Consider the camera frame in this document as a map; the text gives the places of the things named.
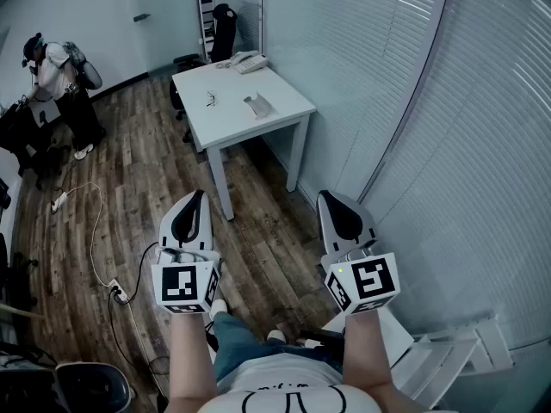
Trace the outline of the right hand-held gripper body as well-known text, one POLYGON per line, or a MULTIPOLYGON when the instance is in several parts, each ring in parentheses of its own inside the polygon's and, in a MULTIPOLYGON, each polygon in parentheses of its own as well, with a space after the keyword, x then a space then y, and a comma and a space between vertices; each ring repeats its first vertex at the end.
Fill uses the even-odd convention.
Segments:
POLYGON ((346 315, 387 305, 400 293, 396 258, 378 238, 365 243, 325 243, 325 287, 346 315))

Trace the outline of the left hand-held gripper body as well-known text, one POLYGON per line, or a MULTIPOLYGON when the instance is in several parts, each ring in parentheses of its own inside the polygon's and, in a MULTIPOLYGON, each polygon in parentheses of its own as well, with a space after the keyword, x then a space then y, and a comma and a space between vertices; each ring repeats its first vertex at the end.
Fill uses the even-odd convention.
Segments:
POLYGON ((157 254, 152 264, 157 305, 172 315, 209 313, 220 283, 220 254, 166 247, 157 254))

